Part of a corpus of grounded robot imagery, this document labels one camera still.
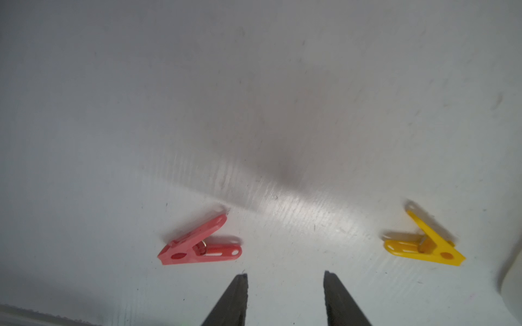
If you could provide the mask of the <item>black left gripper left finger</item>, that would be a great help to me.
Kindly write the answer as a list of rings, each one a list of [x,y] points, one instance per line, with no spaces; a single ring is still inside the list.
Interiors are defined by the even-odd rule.
[[[234,277],[202,326],[244,326],[248,300],[247,274]]]

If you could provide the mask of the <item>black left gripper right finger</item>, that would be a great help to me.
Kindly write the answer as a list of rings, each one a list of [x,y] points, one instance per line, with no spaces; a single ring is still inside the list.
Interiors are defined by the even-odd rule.
[[[336,274],[326,271],[323,286],[329,326],[371,326]]]

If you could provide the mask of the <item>red clothespin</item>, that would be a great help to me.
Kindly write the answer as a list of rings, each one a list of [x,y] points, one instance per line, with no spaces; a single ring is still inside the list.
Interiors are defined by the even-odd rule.
[[[240,244],[216,244],[207,241],[224,226],[227,219],[226,214],[221,214],[178,239],[172,240],[157,255],[157,258],[163,266],[227,262],[239,259],[243,253]]]

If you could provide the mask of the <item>yellow clothespin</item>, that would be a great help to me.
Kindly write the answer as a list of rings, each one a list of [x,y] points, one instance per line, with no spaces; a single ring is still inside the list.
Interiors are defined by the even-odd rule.
[[[443,238],[436,230],[429,226],[419,213],[413,209],[406,209],[407,215],[423,232],[415,240],[384,240],[384,248],[392,255],[401,258],[416,259],[419,261],[461,266],[466,260],[450,240]]]

